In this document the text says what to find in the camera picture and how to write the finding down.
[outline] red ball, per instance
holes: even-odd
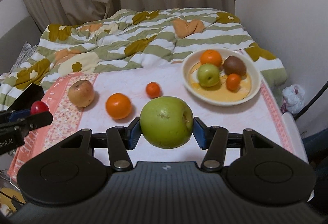
[[[42,101],[35,101],[31,106],[30,114],[34,115],[45,111],[49,111],[47,104]]]

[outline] bowl of fruit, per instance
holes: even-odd
[[[234,106],[260,90],[261,74],[246,56],[225,48],[199,50],[182,64],[186,89],[206,103]]]

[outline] blue gripper pad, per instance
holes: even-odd
[[[128,140],[128,147],[129,147],[128,149],[129,150],[135,149],[140,136],[141,136],[141,126],[140,126],[140,120],[138,120],[138,122],[132,129],[130,139]]]
[[[8,122],[14,122],[14,121],[17,121],[20,118],[26,118],[29,115],[30,115],[30,110],[29,109],[23,109],[23,110],[15,111],[8,118]]]
[[[202,126],[195,119],[194,119],[194,125],[192,128],[192,133],[194,134],[194,137],[196,139],[196,142],[198,143],[198,146],[203,150],[207,149],[205,132],[204,132]]]

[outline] green apple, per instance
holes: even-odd
[[[145,139],[159,148],[171,149],[187,143],[192,134],[194,117],[185,101],[161,96],[149,101],[140,114]]]
[[[197,71],[197,78],[201,86],[215,86],[220,81],[220,70],[213,64],[203,64]]]

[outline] bowl rim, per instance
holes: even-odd
[[[234,56],[237,56],[238,58],[241,57],[241,60],[244,60],[244,59],[248,59],[245,55],[237,52],[237,51],[234,51],[234,50],[230,50],[230,49],[227,49],[227,48],[206,48],[206,49],[200,49],[200,50],[197,50],[197,51],[194,51],[192,52],[190,55],[188,55],[182,62],[182,66],[181,66],[181,74],[182,74],[182,79],[183,79],[183,85],[185,86],[185,88],[194,96],[196,96],[198,99],[206,102],[206,103],[209,103],[211,105],[215,105],[215,106],[223,106],[223,107],[229,107],[229,106],[235,106],[235,105],[240,105],[242,103],[245,103],[249,100],[251,100],[254,96],[257,95],[257,93],[259,92],[260,90],[260,87],[261,87],[261,80],[262,80],[262,77],[261,77],[261,74],[259,72],[259,70],[255,67],[254,65],[254,62],[250,59],[248,59],[248,61],[250,62],[251,66],[253,66],[253,69],[255,69],[256,73],[257,73],[257,76],[259,78],[259,83],[258,85],[255,87],[255,91],[252,95],[247,95],[247,97],[243,98],[242,100],[239,100],[239,101],[234,101],[234,102],[220,102],[220,101],[214,101],[214,100],[211,100],[211,99],[208,99],[206,97],[203,97],[202,95],[196,93],[192,88],[191,86],[189,85],[187,79],[185,78],[184,76],[184,67],[186,66],[186,63],[188,61],[189,58],[191,58],[192,56],[194,55],[197,55],[198,53],[200,52],[205,52],[206,50],[209,50],[209,49],[215,49],[215,50],[224,50],[224,51],[228,51],[228,52],[231,52],[233,53]]]

